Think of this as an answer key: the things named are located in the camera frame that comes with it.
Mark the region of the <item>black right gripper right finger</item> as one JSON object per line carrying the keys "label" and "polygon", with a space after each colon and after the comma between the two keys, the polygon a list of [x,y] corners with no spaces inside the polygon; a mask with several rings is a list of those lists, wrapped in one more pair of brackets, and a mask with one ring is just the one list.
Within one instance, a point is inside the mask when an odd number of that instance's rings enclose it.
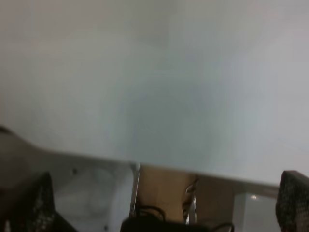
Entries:
{"label": "black right gripper right finger", "polygon": [[282,232],[309,232],[309,178],[297,171],[281,175],[276,218]]}

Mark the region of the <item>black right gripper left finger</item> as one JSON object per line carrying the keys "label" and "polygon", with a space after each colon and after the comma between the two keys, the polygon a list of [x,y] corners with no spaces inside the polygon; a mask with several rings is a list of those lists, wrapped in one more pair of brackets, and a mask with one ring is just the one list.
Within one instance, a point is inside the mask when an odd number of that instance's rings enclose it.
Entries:
{"label": "black right gripper left finger", "polygon": [[52,178],[34,174],[12,188],[0,190],[2,232],[73,232],[75,229],[56,211]]}

